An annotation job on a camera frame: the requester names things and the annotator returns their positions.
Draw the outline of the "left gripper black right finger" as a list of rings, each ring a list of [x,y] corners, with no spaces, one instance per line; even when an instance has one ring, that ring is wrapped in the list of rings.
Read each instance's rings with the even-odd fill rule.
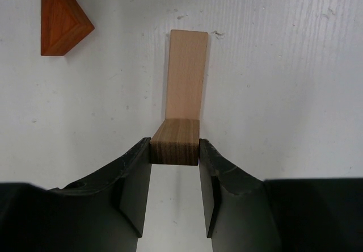
[[[214,251],[361,251],[362,179],[259,180],[200,140]]]

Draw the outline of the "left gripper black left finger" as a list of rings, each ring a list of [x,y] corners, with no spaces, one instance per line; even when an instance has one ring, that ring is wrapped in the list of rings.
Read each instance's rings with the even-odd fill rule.
[[[149,138],[64,188],[1,184],[2,251],[136,251],[143,234]]]

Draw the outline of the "long light wood block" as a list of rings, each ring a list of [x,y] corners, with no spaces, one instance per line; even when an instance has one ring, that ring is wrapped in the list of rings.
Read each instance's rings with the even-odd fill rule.
[[[168,58],[166,118],[200,118],[209,35],[171,30]]]

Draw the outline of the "orange triangular wood block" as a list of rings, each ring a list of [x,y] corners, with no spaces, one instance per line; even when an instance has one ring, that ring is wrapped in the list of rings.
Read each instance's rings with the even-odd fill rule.
[[[94,29],[76,0],[41,0],[42,56],[66,55]]]

